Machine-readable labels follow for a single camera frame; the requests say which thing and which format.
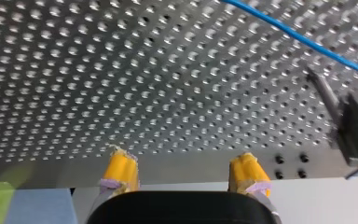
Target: blue wire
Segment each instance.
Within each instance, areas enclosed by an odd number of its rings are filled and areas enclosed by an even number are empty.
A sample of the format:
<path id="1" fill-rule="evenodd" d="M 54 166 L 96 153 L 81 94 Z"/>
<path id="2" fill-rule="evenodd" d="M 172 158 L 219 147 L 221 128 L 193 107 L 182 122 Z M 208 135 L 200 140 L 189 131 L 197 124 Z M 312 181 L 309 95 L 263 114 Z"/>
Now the blue wire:
<path id="1" fill-rule="evenodd" d="M 345 176 L 346 180 L 350 180 L 352 177 L 355 177 L 358 175 L 358 168 L 352 172 L 350 172 L 348 175 Z"/>
<path id="2" fill-rule="evenodd" d="M 354 69 L 355 71 L 358 71 L 358 64 L 351 62 L 339 55 L 337 55 L 336 53 L 332 52 L 331 50 L 325 49 L 324 47 L 316 44 L 315 42 L 309 40 L 308 38 L 306 38 L 305 36 L 297 33 L 296 31 L 294 31 L 292 28 L 290 28 L 289 26 L 281 23 L 280 21 L 277 21 L 275 19 L 273 19 L 272 17 L 258 11 L 257 9 L 250 7 L 249 5 L 246 5 L 245 3 L 241 2 L 241 0 L 222 0 L 223 2 L 229 3 L 231 5 L 233 5 L 234 7 L 238 7 L 252 15 L 254 15 L 255 17 L 257 17 L 258 19 L 261 19 L 263 21 L 268 22 L 269 24 L 279 28 L 280 30 L 284 31 L 285 33 L 287 33 L 288 35 L 290 35 L 292 38 L 300 41 L 301 43 L 307 45 L 308 47 L 324 54 L 325 56 L 339 62 L 342 63 L 346 66 L 348 66 L 349 68 Z"/>

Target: hole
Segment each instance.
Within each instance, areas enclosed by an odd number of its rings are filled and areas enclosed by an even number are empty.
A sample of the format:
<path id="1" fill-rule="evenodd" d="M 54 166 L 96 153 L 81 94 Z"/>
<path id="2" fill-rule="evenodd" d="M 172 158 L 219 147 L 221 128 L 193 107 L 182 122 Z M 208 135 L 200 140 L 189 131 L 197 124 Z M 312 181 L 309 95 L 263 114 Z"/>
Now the hole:
<path id="1" fill-rule="evenodd" d="M 298 170 L 297 173 L 298 173 L 298 176 L 302 179 L 307 178 L 307 176 L 308 176 L 307 173 L 302 169 Z"/>
<path id="2" fill-rule="evenodd" d="M 93 10 L 99 10 L 101 6 L 101 2 L 99 0 L 91 0 L 89 2 L 89 8 Z"/>
<path id="3" fill-rule="evenodd" d="M 283 158 L 283 156 L 278 155 L 278 156 L 275 157 L 275 161 L 276 161 L 278 164 L 283 164 L 283 163 L 284 163 L 284 158 Z"/>
<path id="4" fill-rule="evenodd" d="M 275 176 L 277 177 L 277 179 L 284 179 L 282 171 L 275 171 Z"/>
<path id="5" fill-rule="evenodd" d="M 309 162 L 310 161 L 310 158 L 305 153 L 300 154 L 300 159 L 301 159 L 302 162 Z"/>

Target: purple tape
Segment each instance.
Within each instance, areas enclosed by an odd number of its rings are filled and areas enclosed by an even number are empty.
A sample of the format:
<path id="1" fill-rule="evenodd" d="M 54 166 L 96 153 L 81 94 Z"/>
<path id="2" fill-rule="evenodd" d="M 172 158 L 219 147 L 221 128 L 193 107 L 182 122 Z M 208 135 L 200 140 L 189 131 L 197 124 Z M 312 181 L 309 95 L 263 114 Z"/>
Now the purple tape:
<path id="1" fill-rule="evenodd" d="M 270 182 L 256 182 L 251 187 L 246 189 L 246 192 L 255 192 L 259 190 L 271 189 L 272 185 Z"/>
<path id="2" fill-rule="evenodd" d="M 100 193 L 104 193 L 107 189 L 118 189 L 120 187 L 120 182 L 113 179 L 101 179 L 100 181 Z"/>

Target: perforated metal plate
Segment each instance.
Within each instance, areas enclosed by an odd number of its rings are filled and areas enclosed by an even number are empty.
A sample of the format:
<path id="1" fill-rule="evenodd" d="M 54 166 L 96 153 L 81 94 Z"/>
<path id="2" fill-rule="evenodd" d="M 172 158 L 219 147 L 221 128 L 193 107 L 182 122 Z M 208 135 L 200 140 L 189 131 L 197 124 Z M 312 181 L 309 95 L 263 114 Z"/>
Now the perforated metal plate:
<path id="1" fill-rule="evenodd" d="M 358 62 L 357 0 L 250 4 Z M 218 1 L 0 1 L 0 176 L 27 163 L 23 186 L 91 185 L 108 144 L 139 157 L 144 183 L 227 180 L 244 150 L 271 177 L 341 176 L 307 66 L 338 94 L 358 88 L 352 70 Z"/>

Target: yellow object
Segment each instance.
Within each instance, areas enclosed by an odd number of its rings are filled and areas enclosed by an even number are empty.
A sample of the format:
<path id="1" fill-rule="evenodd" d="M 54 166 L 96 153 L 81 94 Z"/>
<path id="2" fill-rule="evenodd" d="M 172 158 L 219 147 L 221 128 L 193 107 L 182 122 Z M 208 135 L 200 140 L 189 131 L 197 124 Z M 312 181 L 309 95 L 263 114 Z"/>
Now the yellow object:
<path id="1" fill-rule="evenodd" d="M 257 187 L 269 196 L 269 181 L 269 176 L 252 153 L 244 153 L 230 162 L 229 191 L 249 193 L 247 189 Z"/>
<path id="2" fill-rule="evenodd" d="M 125 191 L 134 191 L 139 188 L 138 162 L 127 151 L 118 148 L 110 158 L 103 179 L 115 180 L 126 186 Z"/>

